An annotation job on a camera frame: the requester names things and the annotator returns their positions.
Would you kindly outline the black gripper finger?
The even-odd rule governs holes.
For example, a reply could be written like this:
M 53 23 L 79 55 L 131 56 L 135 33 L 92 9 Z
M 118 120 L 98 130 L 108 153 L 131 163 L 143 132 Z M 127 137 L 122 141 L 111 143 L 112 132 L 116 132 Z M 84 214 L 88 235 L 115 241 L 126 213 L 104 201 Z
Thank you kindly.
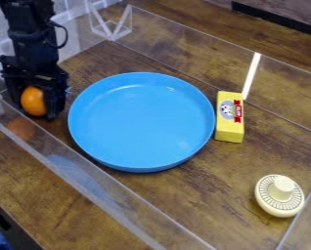
M 20 79 L 6 79 L 5 85 L 13 104 L 16 107 L 21 107 L 21 94 L 26 87 L 25 82 Z
M 65 79 L 53 79 L 43 86 L 45 117 L 57 117 L 65 107 L 68 84 Z

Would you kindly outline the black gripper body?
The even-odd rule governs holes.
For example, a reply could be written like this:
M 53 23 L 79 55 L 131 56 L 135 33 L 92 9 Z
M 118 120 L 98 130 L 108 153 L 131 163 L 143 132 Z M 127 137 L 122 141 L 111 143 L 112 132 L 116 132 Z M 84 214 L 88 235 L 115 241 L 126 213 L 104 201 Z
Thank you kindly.
M 8 86 L 44 81 L 48 86 L 65 86 L 68 73 L 57 66 L 59 52 L 68 38 L 57 44 L 55 28 L 68 30 L 53 21 L 8 21 L 8 36 L 14 54 L 0 56 L 1 76 Z

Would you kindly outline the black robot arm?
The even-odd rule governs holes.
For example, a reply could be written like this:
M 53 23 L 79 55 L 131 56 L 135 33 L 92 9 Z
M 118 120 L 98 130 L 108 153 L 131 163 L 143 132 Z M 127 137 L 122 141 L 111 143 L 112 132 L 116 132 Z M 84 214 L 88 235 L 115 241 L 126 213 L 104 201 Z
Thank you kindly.
M 59 50 L 68 38 L 57 44 L 55 28 L 63 28 L 51 18 L 52 0 L 0 0 L 0 9 L 8 22 L 8 37 L 14 54 L 0 56 L 1 77 L 18 108 L 21 94 L 29 86 L 43 91 L 47 119 L 53 119 L 65 107 L 68 72 L 57 66 Z

